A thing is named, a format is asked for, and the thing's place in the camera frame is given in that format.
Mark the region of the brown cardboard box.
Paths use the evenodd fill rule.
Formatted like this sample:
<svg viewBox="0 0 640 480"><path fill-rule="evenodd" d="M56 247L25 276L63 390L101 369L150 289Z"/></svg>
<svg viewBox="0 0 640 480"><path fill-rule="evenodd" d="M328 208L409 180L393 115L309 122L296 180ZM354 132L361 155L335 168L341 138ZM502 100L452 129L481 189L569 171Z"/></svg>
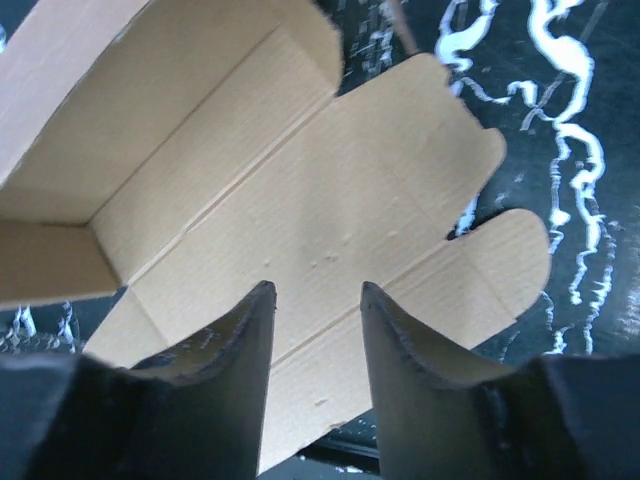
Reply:
<svg viewBox="0 0 640 480"><path fill-rule="evenodd" d="M503 136L432 55L342 71L310 1L37 3L1 56L2 304L124 287L88 349L132 365L273 282L261 470L370 408L364 282L467 348L511 325L542 220L449 238Z"/></svg>

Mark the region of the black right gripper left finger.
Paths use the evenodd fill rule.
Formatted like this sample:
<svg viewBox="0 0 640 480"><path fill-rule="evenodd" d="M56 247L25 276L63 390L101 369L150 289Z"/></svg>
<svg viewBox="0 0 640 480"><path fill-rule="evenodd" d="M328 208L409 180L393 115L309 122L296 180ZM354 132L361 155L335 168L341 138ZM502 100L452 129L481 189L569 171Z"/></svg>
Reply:
<svg viewBox="0 0 640 480"><path fill-rule="evenodd" d="M253 479L276 287L256 284L177 344L114 367L86 355L1 356L5 479Z"/></svg>

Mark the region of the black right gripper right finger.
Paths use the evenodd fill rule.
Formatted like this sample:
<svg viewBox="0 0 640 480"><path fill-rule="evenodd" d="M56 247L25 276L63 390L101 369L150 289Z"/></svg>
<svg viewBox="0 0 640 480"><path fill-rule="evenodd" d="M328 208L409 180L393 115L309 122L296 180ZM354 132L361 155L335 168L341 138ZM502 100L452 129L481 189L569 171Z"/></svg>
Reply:
<svg viewBox="0 0 640 480"><path fill-rule="evenodd" d="M456 344L378 285L362 329L385 479L635 479L639 358L510 367Z"/></svg>

